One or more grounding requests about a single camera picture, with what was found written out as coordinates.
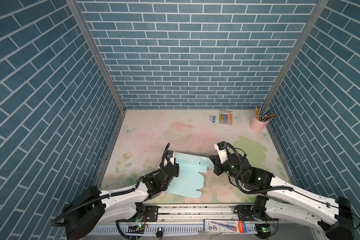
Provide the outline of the light blue paper box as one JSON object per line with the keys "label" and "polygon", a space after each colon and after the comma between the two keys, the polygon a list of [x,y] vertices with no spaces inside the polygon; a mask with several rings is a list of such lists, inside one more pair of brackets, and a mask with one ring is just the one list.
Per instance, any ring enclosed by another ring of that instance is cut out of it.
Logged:
{"label": "light blue paper box", "polygon": [[176,153],[176,163],[180,166],[179,176],[173,178],[168,189],[169,194],[179,195],[188,198],[200,198],[201,188],[204,186],[204,176],[208,169],[213,170],[213,164],[209,158]]}

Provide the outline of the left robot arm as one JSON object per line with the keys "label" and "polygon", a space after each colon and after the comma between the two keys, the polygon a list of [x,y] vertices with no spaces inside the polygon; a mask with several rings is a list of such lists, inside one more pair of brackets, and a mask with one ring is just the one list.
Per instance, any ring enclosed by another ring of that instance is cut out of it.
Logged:
{"label": "left robot arm", "polygon": [[146,208],[144,202],[158,197],[179,176],[177,163],[144,175],[130,187],[100,191],[90,187],[67,204],[62,213],[52,220],[53,227],[63,227],[68,240],[79,240],[95,227],[120,220],[140,220]]}

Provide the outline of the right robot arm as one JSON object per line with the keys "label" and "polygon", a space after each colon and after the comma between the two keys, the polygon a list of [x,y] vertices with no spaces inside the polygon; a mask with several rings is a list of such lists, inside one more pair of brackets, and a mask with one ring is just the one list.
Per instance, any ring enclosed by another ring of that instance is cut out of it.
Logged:
{"label": "right robot arm", "polygon": [[241,193],[256,195],[252,214],[259,220],[284,219],[324,234],[329,240],[355,239],[351,202],[323,197],[288,182],[263,169],[252,167],[245,156],[222,151],[209,157],[214,173],[226,173]]}

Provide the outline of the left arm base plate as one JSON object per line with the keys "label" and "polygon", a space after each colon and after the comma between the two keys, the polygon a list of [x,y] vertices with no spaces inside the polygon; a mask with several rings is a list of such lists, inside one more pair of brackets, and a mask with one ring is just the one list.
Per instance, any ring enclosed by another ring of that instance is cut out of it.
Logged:
{"label": "left arm base plate", "polygon": [[146,206],[142,203],[138,203],[136,210],[137,212],[131,218],[132,222],[141,222],[141,223],[157,222],[158,214],[159,214],[158,206]]}

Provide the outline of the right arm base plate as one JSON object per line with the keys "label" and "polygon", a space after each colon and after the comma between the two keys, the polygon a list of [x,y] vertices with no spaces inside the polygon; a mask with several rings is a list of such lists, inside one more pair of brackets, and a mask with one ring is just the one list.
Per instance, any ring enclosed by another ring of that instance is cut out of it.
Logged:
{"label": "right arm base plate", "polygon": [[237,205],[233,208],[233,212],[238,215],[240,221],[275,221],[265,212],[265,207],[257,207],[254,205]]}

